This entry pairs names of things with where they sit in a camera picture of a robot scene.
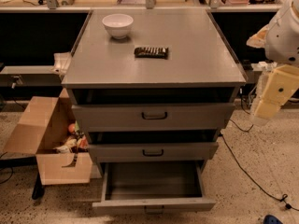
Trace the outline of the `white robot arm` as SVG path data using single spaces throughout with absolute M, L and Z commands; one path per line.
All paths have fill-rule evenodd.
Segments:
M 247 45 L 264 48 L 266 58 L 278 64 L 260 75 L 250 108 L 251 123 L 263 126 L 299 90 L 299 0 L 286 0 Z

